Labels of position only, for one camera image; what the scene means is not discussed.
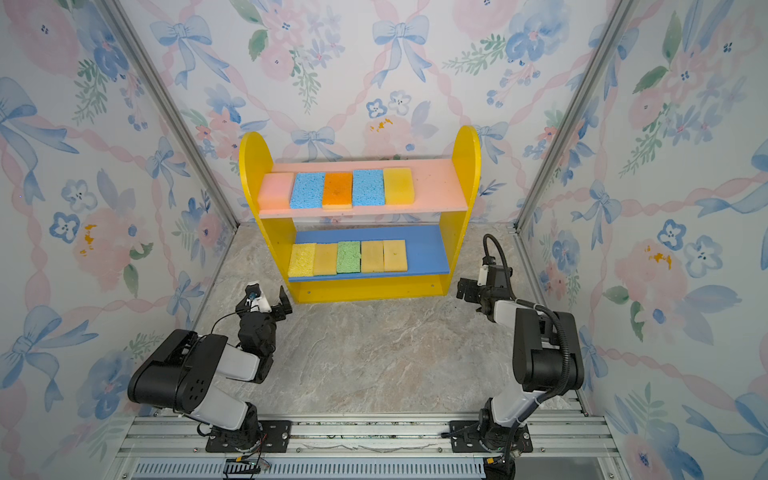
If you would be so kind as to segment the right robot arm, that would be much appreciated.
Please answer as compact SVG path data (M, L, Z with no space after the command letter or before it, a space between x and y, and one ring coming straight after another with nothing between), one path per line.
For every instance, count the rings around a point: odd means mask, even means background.
M444 434L454 449L496 453L514 450L526 433L526 422L545 402L582 387L585 373L574 316L517 297L511 271L483 266L477 280L462 278L457 297L476 304L490 322L513 331L514 382L489 398L478 420L450 424Z

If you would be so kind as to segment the yellow sponge with green back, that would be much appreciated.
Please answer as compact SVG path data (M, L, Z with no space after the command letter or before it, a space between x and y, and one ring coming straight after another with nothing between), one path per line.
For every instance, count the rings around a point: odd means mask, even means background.
M314 276L333 276L337 274L337 243L317 243L313 263Z

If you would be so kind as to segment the small yellow sponge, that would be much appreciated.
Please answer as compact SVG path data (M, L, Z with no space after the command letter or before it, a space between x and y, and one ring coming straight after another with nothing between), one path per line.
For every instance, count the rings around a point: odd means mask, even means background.
M385 272L407 272L407 249L405 240L384 240L383 260Z

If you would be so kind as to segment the pink orange sponge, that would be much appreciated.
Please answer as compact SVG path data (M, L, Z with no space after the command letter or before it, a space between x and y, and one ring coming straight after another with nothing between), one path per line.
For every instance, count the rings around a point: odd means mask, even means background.
M289 209L294 181L293 172L266 174L257 197L259 209L261 211Z

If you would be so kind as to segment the blue sponge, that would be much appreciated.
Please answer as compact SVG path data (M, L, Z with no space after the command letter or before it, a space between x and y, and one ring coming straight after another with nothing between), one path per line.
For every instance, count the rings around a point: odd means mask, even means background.
M323 172L297 173L290 198L290 208L293 210L321 208L324 186Z
M352 203L354 207L386 204L382 170L354 170Z

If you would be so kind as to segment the thick yellow sponge front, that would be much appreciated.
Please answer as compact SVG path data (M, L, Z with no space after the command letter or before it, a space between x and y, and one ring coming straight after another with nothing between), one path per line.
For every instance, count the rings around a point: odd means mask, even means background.
M412 170L407 167L383 170L385 202L387 205L411 205L415 200Z

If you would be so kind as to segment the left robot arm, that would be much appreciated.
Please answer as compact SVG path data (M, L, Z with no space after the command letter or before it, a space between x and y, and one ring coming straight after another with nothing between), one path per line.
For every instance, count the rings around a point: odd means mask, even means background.
M284 289L272 305L259 284L247 285L233 312L239 319L237 345L214 332L174 330L131 377L129 400L209 426L208 437L223 448L254 450L267 438L257 407L216 387L214 378L263 383L274 365L277 324L292 312Z

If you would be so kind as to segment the bright yellow cellulose sponge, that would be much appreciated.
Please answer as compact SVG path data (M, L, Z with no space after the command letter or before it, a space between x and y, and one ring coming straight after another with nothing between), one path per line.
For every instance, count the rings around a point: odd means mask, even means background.
M294 244L287 271L288 277L312 277L314 275L315 253L315 243Z

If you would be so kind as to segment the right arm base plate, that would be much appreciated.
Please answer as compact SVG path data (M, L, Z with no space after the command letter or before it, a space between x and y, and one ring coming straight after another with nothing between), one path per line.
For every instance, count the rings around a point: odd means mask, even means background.
M448 439L454 453L481 453L500 455L507 444L510 428L495 424L481 427L479 421L452 420L448 430L440 436ZM509 450L513 455L532 453L533 444L528 427L523 426L512 436Z

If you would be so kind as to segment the yellow pink blue toy shelf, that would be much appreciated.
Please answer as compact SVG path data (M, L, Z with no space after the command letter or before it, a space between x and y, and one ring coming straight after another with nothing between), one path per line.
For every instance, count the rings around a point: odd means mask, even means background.
M442 296L450 289L463 239L477 197L482 169L477 132L462 127L449 159L399 161L339 161L275 164L263 137L246 134L239 147L239 170L245 197L291 297L296 303L328 303ZM291 208L264 210L258 206L263 178L276 172L352 172L407 167L412 170L415 200L411 205L354 207L347 210ZM339 217L437 213L432 225L399 224L371 228L299 231L300 217ZM405 240L407 272L336 274L289 278L294 244L342 241Z

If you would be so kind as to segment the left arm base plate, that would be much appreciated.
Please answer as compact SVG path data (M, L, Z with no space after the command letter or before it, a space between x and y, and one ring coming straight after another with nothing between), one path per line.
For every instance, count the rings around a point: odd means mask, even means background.
M293 423L290 420L258 420L234 431L213 427L207 434L207 453L285 453Z

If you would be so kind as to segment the pale yellow sponge underneath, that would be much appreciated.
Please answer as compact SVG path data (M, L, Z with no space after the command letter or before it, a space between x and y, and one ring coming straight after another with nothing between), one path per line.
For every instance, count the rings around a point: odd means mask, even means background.
M363 241L361 243L361 272L382 273L384 271L383 241Z

